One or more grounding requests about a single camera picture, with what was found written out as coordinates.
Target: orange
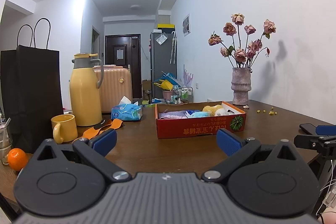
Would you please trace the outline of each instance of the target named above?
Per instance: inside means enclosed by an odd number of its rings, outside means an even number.
[[[28,163],[26,153],[20,148],[13,148],[7,156],[9,166],[15,171],[21,171]]]

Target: yellow plush toy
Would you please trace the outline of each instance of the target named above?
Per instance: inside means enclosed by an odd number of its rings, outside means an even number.
[[[210,112],[210,116],[214,116],[215,112],[220,108],[223,108],[223,107],[221,105],[205,106],[202,111]]]

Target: yellow box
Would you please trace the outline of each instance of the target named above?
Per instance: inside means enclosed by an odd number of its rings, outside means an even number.
[[[175,28],[174,24],[158,24],[158,28]]]

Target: ceiling light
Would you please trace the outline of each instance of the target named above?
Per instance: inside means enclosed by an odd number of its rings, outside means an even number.
[[[141,8],[140,5],[132,5],[132,6],[130,7],[131,10],[139,10],[140,8]]]

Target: pink suitcase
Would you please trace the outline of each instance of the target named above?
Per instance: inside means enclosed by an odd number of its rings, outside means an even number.
[[[94,67],[97,79],[100,79],[100,66]],[[111,113],[119,105],[122,97],[132,101],[132,79],[128,69],[116,65],[104,65],[104,79],[100,87],[100,105],[102,113]]]

